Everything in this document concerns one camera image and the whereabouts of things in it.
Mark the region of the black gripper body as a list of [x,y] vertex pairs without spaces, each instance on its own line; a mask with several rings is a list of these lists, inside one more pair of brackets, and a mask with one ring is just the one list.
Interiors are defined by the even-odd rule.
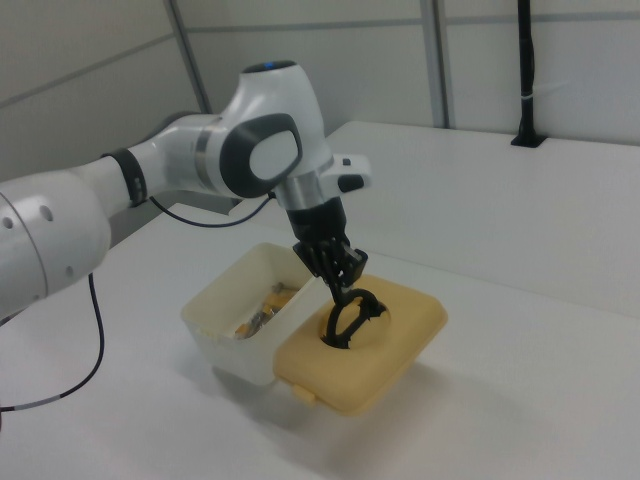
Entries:
[[292,231],[300,244],[317,244],[332,239],[346,245],[346,214],[339,197],[310,209],[287,210]]

